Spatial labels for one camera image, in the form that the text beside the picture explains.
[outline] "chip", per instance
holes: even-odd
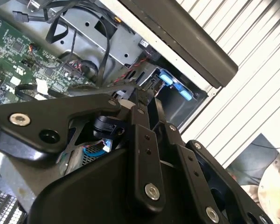
[[[14,44],[13,44],[13,49],[15,49],[16,51],[21,51],[22,50],[22,48],[23,48],[23,45],[21,45],[19,42],[14,42]]]
[[[54,70],[52,70],[52,69],[47,69],[47,70],[45,71],[45,74],[46,74],[46,76],[48,76],[48,77],[51,77],[53,73],[54,73]]]

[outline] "corrugated metal wall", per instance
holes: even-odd
[[[280,107],[280,0],[177,1],[239,65],[182,136],[227,167]]]

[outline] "silver bolt head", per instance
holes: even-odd
[[[142,109],[138,109],[138,112],[144,114],[144,111]]]
[[[212,207],[206,208],[206,214],[213,223],[219,223],[219,216]]]
[[[145,194],[152,200],[157,201],[160,199],[159,189],[152,183],[145,186]]]
[[[172,131],[176,131],[176,127],[174,127],[173,125],[170,125],[169,127]]]
[[[194,146],[195,146],[197,149],[201,149],[201,145],[199,145],[197,142],[194,143]]]
[[[9,117],[9,121],[17,126],[27,126],[31,123],[30,117],[22,113],[14,113]]]
[[[116,102],[114,102],[113,100],[110,99],[108,102],[109,102],[109,104],[116,106]]]
[[[268,221],[263,216],[259,216],[259,218],[263,224],[269,224]]]

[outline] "blue plastic latch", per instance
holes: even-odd
[[[192,94],[187,91],[182,85],[178,84],[178,83],[174,83],[173,84],[174,87],[178,90],[178,92],[187,100],[190,101],[193,97]]]
[[[187,101],[190,101],[192,99],[192,96],[188,93],[188,91],[183,90],[179,92]]]
[[[161,70],[159,77],[167,84],[167,86],[173,84],[172,77],[165,70]]]

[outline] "green circuit board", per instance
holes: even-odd
[[[39,66],[29,52],[31,43],[35,42],[0,19],[0,105],[22,101],[15,96],[15,87],[19,84],[36,84],[37,78],[45,80],[49,88],[61,93],[71,85],[89,83],[84,76],[77,76],[76,72],[73,74],[73,68],[68,65],[57,70]],[[48,67],[61,63],[42,48],[34,52],[38,61]]]

